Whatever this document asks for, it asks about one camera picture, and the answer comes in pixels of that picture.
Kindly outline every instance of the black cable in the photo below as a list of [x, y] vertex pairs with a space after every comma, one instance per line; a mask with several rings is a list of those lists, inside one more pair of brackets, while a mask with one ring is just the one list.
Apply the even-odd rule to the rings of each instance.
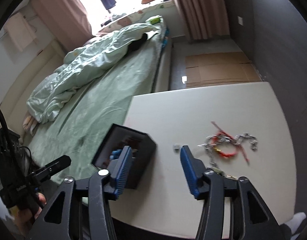
[[25, 148], [29, 151], [29, 156], [27, 155], [27, 157], [30, 159], [29, 167], [28, 167], [28, 173], [31, 173], [31, 166], [32, 166], [32, 161], [33, 161], [33, 158], [32, 158], [32, 155], [31, 155], [31, 150], [27, 146], [21, 146], [20, 148]]
[[39, 201], [38, 196], [33, 191], [33, 189], [30, 187], [30, 185], [29, 185], [25, 175], [22, 173], [21, 168], [18, 165], [18, 162], [17, 162], [17, 159], [16, 159], [16, 154], [15, 154], [14, 148], [12, 146], [12, 141], [11, 141], [11, 139], [9, 137], [8, 126], [7, 126], [5, 117], [4, 117], [3, 113], [1, 112], [1, 110], [0, 110], [0, 124], [1, 124], [1, 127], [3, 129], [4, 135], [5, 135], [5, 139], [6, 139], [6, 142], [7, 142], [7, 146], [9, 148], [10, 155], [12, 157], [12, 161], [15, 164], [16, 171], [17, 171], [18, 175], [20, 176], [20, 178], [22, 178], [23, 182], [25, 183], [29, 194], [33, 197], [33, 199], [41, 207], [41, 209], [43, 209], [44, 208], [43, 204]]

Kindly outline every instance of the flattened cardboard box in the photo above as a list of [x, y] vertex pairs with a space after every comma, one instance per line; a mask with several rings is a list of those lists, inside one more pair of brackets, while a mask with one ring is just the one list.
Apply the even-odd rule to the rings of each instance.
[[243, 52], [187, 56], [186, 87], [261, 81], [250, 62]]

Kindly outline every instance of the curtain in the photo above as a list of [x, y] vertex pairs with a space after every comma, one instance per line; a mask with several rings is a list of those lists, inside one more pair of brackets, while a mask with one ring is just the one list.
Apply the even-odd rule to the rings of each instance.
[[30, 0], [30, 3], [67, 51], [93, 37], [87, 11], [80, 0]]
[[175, 0], [189, 41], [229, 35], [224, 0]]

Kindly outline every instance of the gray tiled floor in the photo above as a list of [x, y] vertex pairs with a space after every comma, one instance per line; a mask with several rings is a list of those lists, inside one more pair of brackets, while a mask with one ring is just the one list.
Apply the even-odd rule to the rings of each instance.
[[186, 56], [235, 51], [241, 51], [241, 49], [232, 39], [211, 40], [193, 44], [189, 44], [186, 41], [174, 43], [171, 52], [169, 90], [186, 88], [186, 85], [181, 80], [182, 76], [186, 76], [184, 62]]

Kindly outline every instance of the tabletop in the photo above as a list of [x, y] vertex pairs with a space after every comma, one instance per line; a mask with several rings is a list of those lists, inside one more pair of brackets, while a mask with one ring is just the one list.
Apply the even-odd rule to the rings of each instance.
[[[232, 136], [249, 133], [257, 138], [256, 152], [248, 141], [242, 143], [249, 165], [241, 153], [215, 160], [226, 174], [249, 178], [279, 224], [288, 221], [295, 205], [295, 157], [287, 122], [267, 82], [133, 97], [124, 125], [148, 133], [157, 149], [138, 188], [125, 189], [118, 201], [110, 202], [112, 217], [163, 235], [195, 238], [203, 201], [190, 194], [173, 145], [188, 145], [195, 158], [210, 166], [204, 148], [197, 145], [218, 132], [211, 121]], [[229, 235], [229, 205], [226, 199], [223, 238]]]

